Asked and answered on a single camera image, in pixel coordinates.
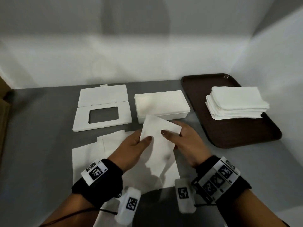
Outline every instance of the brown tray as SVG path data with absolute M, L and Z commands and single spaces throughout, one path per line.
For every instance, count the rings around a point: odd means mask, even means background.
M 240 87 L 230 75 L 209 74 L 184 76 L 182 87 L 196 112 L 209 141 L 219 148 L 233 148 L 278 140 L 280 129 L 263 113 L 262 119 L 212 119 L 205 104 L 213 86 Z

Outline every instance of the table surface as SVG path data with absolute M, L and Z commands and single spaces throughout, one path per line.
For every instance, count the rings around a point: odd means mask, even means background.
M 74 133 L 72 126 L 80 90 L 91 86 L 15 90 L 0 167 L 1 226 L 38 226 L 71 193 L 72 148 L 97 141 L 138 124 L 134 95 L 181 90 L 179 80 L 126 83 L 131 124 Z M 274 212 L 303 204 L 303 168 L 281 141 L 219 149 L 213 146 L 191 107 L 182 121 L 192 126 L 213 154 L 225 156 L 252 185 L 253 192 Z M 175 152 L 181 178 L 196 174 Z M 215 206 L 199 207 L 195 214 L 178 211 L 174 188 L 142 196 L 133 226 L 223 226 Z

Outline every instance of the rectangular opening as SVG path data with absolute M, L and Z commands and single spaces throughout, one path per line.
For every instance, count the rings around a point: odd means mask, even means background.
M 89 123 L 119 119 L 118 107 L 101 108 L 89 112 Z

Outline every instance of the hand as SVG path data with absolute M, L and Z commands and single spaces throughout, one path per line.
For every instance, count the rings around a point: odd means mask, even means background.
M 140 141 L 141 130 L 137 130 L 128 136 L 111 156 L 108 157 L 124 173 L 133 168 L 140 159 L 142 152 L 152 142 L 152 137 L 148 136 Z
M 196 168 L 212 156 L 200 136 L 192 127 L 179 121 L 174 121 L 173 123 L 182 127 L 180 136 L 167 130 L 162 130 L 161 134 L 167 140 L 176 144 L 178 149 L 193 168 Z

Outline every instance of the white wipes container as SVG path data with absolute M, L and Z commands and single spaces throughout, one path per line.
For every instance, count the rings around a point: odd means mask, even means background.
M 134 95 L 138 122 L 143 123 L 146 115 L 155 115 L 165 120 L 183 119 L 190 107 L 181 90 Z

